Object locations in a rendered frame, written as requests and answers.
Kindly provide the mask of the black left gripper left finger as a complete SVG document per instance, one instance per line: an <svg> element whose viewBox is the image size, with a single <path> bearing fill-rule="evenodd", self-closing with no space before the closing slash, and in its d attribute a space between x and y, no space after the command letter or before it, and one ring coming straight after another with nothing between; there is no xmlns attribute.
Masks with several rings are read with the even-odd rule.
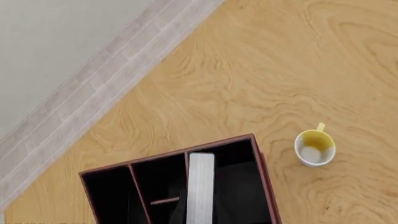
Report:
<svg viewBox="0 0 398 224"><path fill-rule="evenodd" d="M169 224L186 224L187 216L187 190L180 192L179 201L175 210L172 212Z"/></svg>

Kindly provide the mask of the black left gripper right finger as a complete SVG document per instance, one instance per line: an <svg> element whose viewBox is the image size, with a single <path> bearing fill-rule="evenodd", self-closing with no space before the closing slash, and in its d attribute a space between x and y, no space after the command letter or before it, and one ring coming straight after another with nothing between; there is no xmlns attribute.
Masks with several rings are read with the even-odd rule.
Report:
<svg viewBox="0 0 398 224"><path fill-rule="evenodd" d="M216 198L233 224L265 224L265 195L256 166L226 166L216 173Z"/></svg>

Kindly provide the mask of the red-brown desk caddy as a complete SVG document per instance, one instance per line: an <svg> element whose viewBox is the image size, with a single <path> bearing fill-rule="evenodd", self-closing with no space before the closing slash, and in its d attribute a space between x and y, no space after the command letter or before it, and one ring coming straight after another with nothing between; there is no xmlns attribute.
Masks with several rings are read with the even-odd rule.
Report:
<svg viewBox="0 0 398 224"><path fill-rule="evenodd" d="M169 224L180 192L188 187L191 153L215 155L215 181L222 167L256 166L265 195L265 224L282 224L266 161L253 134L81 172L96 224ZM212 224L233 224L218 205L215 182Z"/></svg>

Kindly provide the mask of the white mug with yellow inside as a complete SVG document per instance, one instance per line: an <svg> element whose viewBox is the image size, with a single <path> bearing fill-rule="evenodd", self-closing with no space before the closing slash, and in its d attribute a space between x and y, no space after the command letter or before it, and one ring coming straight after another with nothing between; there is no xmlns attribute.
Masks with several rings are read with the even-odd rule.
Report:
<svg viewBox="0 0 398 224"><path fill-rule="evenodd" d="M324 130L325 124L319 123L317 128L301 132L295 138L295 154L305 166L325 166L335 157L336 144Z"/></svg>

